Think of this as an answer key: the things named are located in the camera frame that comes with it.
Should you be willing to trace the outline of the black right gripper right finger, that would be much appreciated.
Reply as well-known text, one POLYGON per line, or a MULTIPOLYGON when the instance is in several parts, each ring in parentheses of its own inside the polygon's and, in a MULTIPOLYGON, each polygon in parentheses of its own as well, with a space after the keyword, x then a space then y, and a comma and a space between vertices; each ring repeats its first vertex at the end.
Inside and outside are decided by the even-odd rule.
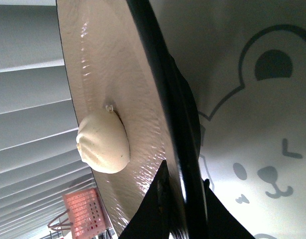
POLYGON ((206 200, 209 239, 254 239, 254 237, 229 213, 209 188, 209 179, 203 182, 206 200))

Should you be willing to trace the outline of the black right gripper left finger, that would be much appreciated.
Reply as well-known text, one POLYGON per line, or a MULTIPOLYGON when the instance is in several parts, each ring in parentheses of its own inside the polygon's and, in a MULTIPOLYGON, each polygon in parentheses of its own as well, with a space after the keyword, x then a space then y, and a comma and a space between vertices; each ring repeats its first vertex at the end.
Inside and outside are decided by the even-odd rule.
POLYGON ((170 187, 166 161, 162 161, 139 209, 120 234, 121 239, 167 239, 170 234, 170 187))

